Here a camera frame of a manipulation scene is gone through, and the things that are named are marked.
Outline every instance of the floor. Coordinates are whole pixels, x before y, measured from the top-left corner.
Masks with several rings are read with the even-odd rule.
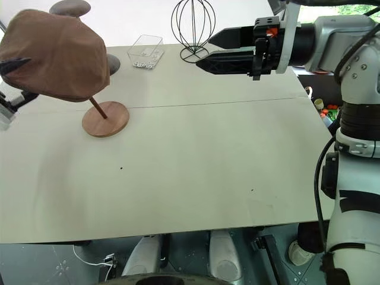
[[[295,240],[296,233],[297,224],[288,224],[267,227],[260,235],[274,235],[290,284],[325,284],[319,271],[320,255],[300,267],[287,259],[287,247]],[[254,251],[240,229],[231,230],[230,234],[243,266],[245,284],[275,285],[265,251]],[[138,241],[138,237],[95,240],[88,246],[76,247],[76,252],[88,262],[102,262],[107,254],[115,253],[124,266]],[[173,234],[165,271],[208,275],[207,242],[207,232]],[[0,245],[0,272],[4,285],[93,285],[99,277],[99,268],[77,259],[71,245]]]

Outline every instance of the clear plastic container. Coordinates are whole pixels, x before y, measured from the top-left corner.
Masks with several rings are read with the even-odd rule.
[[[147,34],[142,34],[128,50],[132,65],[145,69],[153,69],[163,54],[162,37]]]

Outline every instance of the wire hat stand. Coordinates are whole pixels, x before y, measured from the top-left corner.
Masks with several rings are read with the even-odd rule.
[[[208,55],[204,46],[214,33],[215,23],[214,8],[207,0],[178,2],[172,12],[171,26],[173,35],[184,46],[179,53],[183,61],[194,64]]]

